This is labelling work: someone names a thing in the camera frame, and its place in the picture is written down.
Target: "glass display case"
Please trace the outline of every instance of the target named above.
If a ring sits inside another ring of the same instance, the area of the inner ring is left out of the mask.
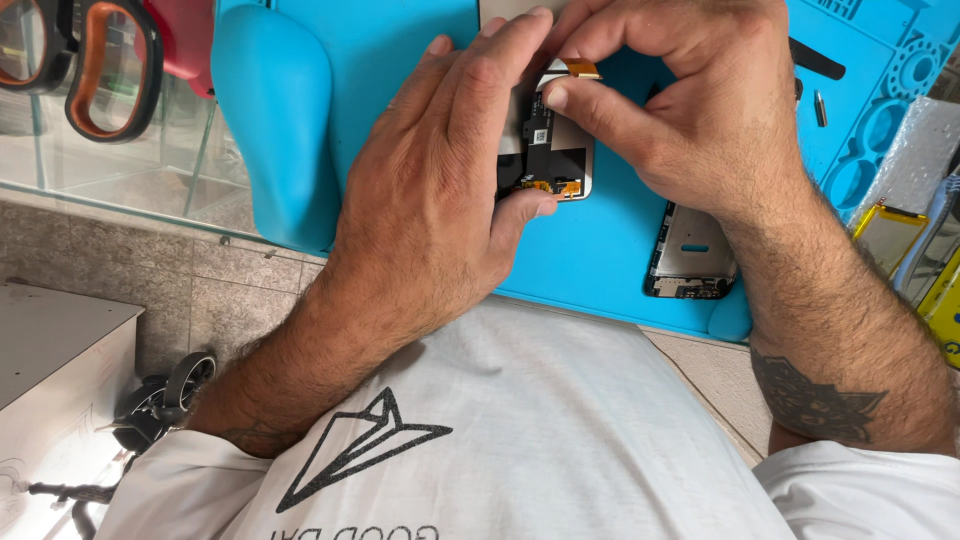
[[[36,71],[43,54],[39,24],[28,0],[15,0],[0,12],[0,68],[15,78]],[[136,32],[120,13],[108,20],[104,72],[90,109],[91,120],[105,130],[122,126],[137,99]],[[72,80],[68,73],[59,88],[41,95],[0,89],[0,187],[262,241],[253,225],[247,169],[215,99],[164,74],[144,134],[124,144],[102,144],[67,121]]]

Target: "white t-shirt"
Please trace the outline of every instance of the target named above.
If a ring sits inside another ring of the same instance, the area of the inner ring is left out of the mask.
[[[97,539],[795,533],[960,538],[960,461],[820,442],[751,472],[642,332],[488,300],[397,353],[275,460],[167,435],[120,483]]]

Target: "yellow battery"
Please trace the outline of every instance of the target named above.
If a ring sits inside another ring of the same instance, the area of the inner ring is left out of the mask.
[[[917,312],[944,344],[947,361],[960,368],[960,250],[953,253]]]

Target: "paper airplane logo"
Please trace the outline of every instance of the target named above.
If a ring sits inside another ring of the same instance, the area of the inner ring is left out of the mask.
[[[400,420],[394,392],[389,387],[384,388],[362,411],[333,414],[313,454],[280,500],[276,513],[289,510],[332,483],[452,431],[444,426],[404,424]],[[329,459],[347,442],[342,452]],[[307,483],[301,483],[308,473],[315,473],[315,476]]]

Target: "fingernail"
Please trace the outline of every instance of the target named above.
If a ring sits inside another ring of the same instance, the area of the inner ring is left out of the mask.
[[[551,16],[553,16],[553,12],[551,12],[544,6],[534,6],[533,8],[530,8],[530,11],[528,11],[527,14],[533,15],[534,17],[542,17],[547,14],[550,14]]]
[[[552,110],[563,110],[566,107],[566,88],[556,85],[546,95],[546,106]]]
[[[430,46],[426,48],[426,52],[433,55],[439,56],[444,53],[446,48],[446,38],[443,36],[437,36],[433,38],[433,41],[430,42]]]
[[[543,217],[544,215],[553,214],[554,210],[557,209],[557,204],[553,201],[544,201],[540,203],[540,206],[537,207],[537,215],[534,217]]]
[[[487,24],[483,25],[483,28],[480,29],[480,36],[490,37],[496,34],[496,31],[500,29],[499,21],[495,18],[487,21]]]

